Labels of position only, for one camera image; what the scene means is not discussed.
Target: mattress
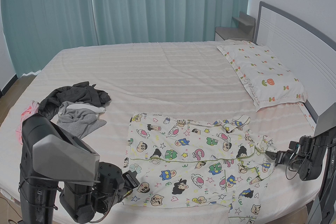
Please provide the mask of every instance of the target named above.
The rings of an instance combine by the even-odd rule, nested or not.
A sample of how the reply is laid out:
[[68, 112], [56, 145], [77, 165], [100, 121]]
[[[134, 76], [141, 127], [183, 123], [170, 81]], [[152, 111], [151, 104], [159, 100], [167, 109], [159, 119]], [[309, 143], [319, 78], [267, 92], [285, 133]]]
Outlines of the mattress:
[[[138, 43], [79, 47], [59, 52], [37, 75], [9, 111], [0, 128], [0, 188], [19, 200], [19, 163], [22, 147], [15, 137], [20, 115], [30, 100], [41, 101], [55, 88], [82, 81], [97, 84], [112, 101], [100, 115], [107, 124], [83, 140], [100, 154], [100, 160], [123, 166], [129, 120], [134, 112], [214, 122], [246, 114], [253, 133], [274, 138], [279, 150], [289, 141], [313, 130], [298, 104], [280, 104], [257, 113], [253, 101], [216, 46], [223, 42]], [[266, 223], [311, 201], [321, 185], [285, 178], [278, 167], [261, 196], [264, 205], [258, 223]], [[74, 223], [58, 197], [54, 220]], [[221, 205], [157, 209], [117, 204], [102, 223], [229, 223]]]

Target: tiled floor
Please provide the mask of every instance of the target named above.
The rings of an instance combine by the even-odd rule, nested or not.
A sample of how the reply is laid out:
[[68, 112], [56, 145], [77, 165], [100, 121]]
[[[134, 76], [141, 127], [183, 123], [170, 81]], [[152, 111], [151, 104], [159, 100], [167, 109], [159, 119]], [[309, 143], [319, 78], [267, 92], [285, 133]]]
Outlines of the tiled floor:
[[[9, 109], [15, 104], [21, 94], [29, 86], [29, 84], [35, 78], [34, 75], [24, 76], [19, 78], [13, 86], [8, 90], [8, 92], [0, 98], [0, 126], [7, 116]], [[7, 224], [8, 219], [12, 219], [15, 222], [21, 220], [21, 208], [14, 204], [13, 202], [7, 203], [8, 199], [0, 194], [0, 224]], [[304, 224], [307, 219], [307, 208], [306, 206], [292, 212], [282, 218], [269, 222], [267, 224]]]

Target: headboard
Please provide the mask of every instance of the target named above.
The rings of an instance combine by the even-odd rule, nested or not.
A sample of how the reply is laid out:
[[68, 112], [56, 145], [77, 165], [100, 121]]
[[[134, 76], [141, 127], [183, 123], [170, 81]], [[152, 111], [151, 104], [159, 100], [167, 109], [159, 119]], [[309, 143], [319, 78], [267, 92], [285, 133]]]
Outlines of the headboard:
[[336, 102], [336, 42], [303, 20], [259, 4], [254, 43], [266, 45], [302, 82], [315, 121]]

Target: white pillow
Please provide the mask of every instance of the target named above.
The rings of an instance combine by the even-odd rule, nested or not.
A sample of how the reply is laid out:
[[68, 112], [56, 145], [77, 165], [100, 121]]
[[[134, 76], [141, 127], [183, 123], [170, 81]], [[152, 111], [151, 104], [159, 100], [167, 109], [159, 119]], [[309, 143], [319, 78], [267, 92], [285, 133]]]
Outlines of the white pillow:
[[217, 48], [241, 79], [256, 112], [263, 107], [306, 101], [307, 92], [299, 79], [282, 65], [270, 48], [247, 41], [233, 43]]

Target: nightstand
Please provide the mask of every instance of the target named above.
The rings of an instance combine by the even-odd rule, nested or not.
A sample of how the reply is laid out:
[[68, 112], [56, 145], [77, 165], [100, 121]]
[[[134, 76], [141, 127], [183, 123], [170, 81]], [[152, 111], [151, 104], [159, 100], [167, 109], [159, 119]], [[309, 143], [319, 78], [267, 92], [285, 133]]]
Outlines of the nightstand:
[[227, 39], [253, 41], [255, 18], [244, 12], [239, 12], [239, 17], [232, 17], [238, 22], [238, 28], [216, 27], [215, 41]]

